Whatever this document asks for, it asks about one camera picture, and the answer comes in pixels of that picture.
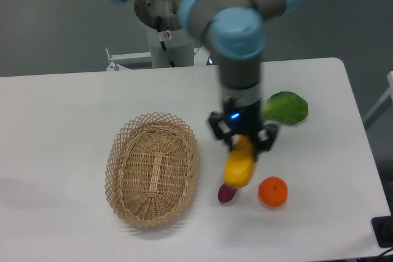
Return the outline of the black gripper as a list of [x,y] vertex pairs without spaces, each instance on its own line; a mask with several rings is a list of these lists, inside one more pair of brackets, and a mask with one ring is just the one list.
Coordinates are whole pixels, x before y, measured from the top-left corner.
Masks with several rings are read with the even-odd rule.
[[229,96],[224,99],[224,112],[213,111],[209,114],[208,124],[218,141],[223,141],[229,151],[233,150],[233,136],[244,135],[252,139],[254,158],[269,152],[279,134],[279,125],[262,123],[260,100],[247,106],[238,106],[238,99]]

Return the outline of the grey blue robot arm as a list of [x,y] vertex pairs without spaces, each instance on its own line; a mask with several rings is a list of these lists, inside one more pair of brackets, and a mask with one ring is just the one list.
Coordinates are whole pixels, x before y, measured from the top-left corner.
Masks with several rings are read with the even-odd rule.
[[265,124],[260,110],[263,24],[295,10],[303,0],[132,1],[147,30],[153,67],[191,66],[195,43],[206,48],[217,64],[222,111],[208,118],[215,137],[229,147],[233,136],[246,137],[252,159],[269,151],[278,127]]

